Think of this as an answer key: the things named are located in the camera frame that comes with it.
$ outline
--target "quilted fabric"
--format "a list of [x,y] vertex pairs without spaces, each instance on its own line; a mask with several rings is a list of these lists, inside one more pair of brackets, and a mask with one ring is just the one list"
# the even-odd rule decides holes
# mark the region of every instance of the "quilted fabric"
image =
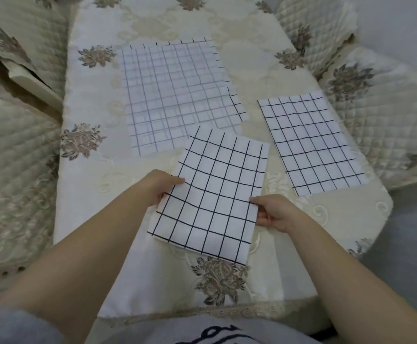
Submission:
[[350,45],[319,83],[383,183],[416,182],[417,73]]
[[0,94],[0,276],[52,244],[60,126]]
[[34,71],[61,97],[67,38],[68,20],[53,0],[0,0],[0,57]]
[[276,17],[315,77],[357,29],[356,12],[344,0],[283,0]]

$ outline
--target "grid pattern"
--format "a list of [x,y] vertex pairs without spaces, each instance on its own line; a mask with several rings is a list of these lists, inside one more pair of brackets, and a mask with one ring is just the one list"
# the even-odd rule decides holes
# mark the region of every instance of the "grid pattern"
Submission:
[[118,60],[135,156],[183,147],[195,124],[238,130],[248,119],[211,40],[127,46]]
[[175,175],[184,177],[159,204],[148,233],[182,248],[246,264],[269,144],[198,127]]
[[258,102],[296,195],[368,182],[323,92]]

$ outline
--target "sleeve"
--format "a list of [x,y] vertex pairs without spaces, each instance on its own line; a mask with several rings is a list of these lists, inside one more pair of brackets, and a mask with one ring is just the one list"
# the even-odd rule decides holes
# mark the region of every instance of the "sleeve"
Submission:
[[60,344],[62,333],[23,310],[0,309],[0,344]]

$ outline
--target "forearm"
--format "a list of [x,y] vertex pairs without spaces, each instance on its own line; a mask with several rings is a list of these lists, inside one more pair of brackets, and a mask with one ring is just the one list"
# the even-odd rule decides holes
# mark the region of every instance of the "forearm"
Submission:
[[124,263],[148,208],[137,185],[49,249],[0,300],[82,342]]
[[349,343],[417,342],[417,311],[320,225],[307,218],[290,227],[288,234],[344,339]]

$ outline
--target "table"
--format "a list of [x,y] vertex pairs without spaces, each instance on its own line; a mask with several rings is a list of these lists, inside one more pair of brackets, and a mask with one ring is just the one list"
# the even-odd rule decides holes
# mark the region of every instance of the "table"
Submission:
[[[169,171],[179,155],[179,150],[171,150],[132,157],[114,46],[211,37],[250,115],[241,124],[243,134],[264,142],[272,138],[257,99],[318,90],[316,80],[298,62],[287,65],[289,69],[280,63],[277,54],[293,46],[261,1],[84,0],[73,10],[55,242],[151,169]],[[97,59],[83,55],[90,50],[100,51]],[[277,150],[271,147],[263,194],[285,195],[358,257],[382,230],[392,201],[341,127],[369,184],[296,197]],[[113,324],[196,313],[263,317],[306,333],[328,323],[324,312],[318,312],[316,290],[286,234],[257,227],[248,266],[240,268],[148,237],[149,214],[100,317]],[[303,309],[308,312],[296,317],[294,312]],[[313,318],[303,324],[299,321],[303,314]]]

